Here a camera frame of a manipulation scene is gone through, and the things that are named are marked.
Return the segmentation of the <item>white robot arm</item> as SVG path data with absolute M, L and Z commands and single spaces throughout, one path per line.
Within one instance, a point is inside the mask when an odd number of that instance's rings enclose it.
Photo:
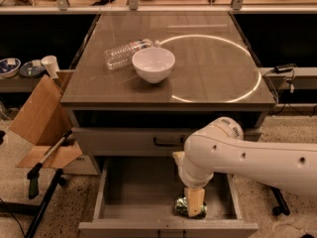
M 251 142 L 241 126 L 220 117 L 191 134 L 181 152 L 172 154 L 185 184 L 187 212 L 201 212 L 204 187 L 216 173 L 238 175 L 284 189 L 317 196 L 317 145 Z

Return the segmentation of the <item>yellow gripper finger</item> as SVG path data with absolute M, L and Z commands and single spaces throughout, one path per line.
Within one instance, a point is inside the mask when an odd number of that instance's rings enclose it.
M 172 157 L 174 158 L 175 163 L 178 167 L 181 167 L 183 165 L 184 156 L 185 154 L 182 151 L 172 153 Z
M 205 198 L 204 188 L 189 188 L 184 189 L 184 195 L 187 202 L 187 212 L 189 217 L 195 217 L 201 212 L 203 201 Z

